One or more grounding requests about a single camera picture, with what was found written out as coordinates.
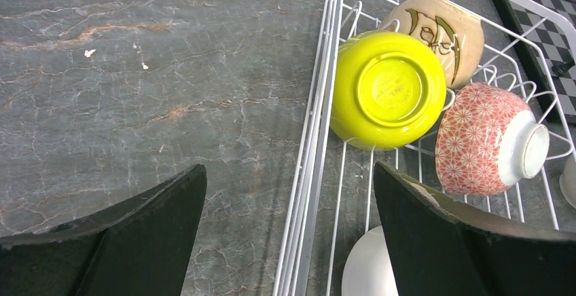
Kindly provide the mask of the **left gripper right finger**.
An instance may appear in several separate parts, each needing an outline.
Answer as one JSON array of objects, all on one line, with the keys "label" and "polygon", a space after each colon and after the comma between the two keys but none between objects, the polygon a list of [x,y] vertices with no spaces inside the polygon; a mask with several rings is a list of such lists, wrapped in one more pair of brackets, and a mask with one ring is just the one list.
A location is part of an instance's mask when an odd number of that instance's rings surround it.
[{"label": "left gripper right finger", "polygon": [[400,295],[574,295],[575,234],[459,202],[389,164],[374,195]]}]

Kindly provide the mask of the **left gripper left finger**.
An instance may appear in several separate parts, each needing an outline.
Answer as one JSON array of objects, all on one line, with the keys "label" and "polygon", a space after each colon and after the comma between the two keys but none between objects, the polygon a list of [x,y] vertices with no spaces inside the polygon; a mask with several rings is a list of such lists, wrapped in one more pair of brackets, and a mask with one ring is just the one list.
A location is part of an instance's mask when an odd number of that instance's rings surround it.
[{"label": "left gripper left finger", "polygon": [[197,164],[94,214],[1,239],[2,295],[179,295],[206,197]]}]

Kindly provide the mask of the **red floral pattern bowl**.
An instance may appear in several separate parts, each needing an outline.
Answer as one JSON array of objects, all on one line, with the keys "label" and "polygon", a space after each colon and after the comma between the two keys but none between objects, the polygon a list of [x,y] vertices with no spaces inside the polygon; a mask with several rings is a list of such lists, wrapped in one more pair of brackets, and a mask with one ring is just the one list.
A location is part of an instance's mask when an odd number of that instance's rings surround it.
[{"label": "red floral pattern bowl", "polygon": [[435,169],[450,193],[491,196],[543,168],[547,127],[513,92],[468,84],[444,113],[435,144]]}]

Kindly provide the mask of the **white bowl outside rack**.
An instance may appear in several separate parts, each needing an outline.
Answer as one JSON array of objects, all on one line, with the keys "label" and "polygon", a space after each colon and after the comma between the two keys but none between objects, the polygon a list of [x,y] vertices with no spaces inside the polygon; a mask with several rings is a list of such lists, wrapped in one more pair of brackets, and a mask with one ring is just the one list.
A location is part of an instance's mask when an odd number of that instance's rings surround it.
[{"label": "white bowl outside rack", "polygon": [[559,186],[564,199],[575,208],[575,158],[572,155],[568,157],[564,165],[559,178]]}]

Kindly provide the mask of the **yellow-green bowl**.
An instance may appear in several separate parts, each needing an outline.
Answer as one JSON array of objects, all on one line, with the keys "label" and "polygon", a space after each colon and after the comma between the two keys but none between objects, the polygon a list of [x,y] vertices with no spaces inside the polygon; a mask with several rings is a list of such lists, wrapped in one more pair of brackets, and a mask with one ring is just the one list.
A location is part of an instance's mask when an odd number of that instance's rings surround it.
[{"label": "yellow-green bowl", "polygon": [[424,43],[367,31],[338,48],[330,128],[358,149],[388,151],[422,137],[454,99]]}]

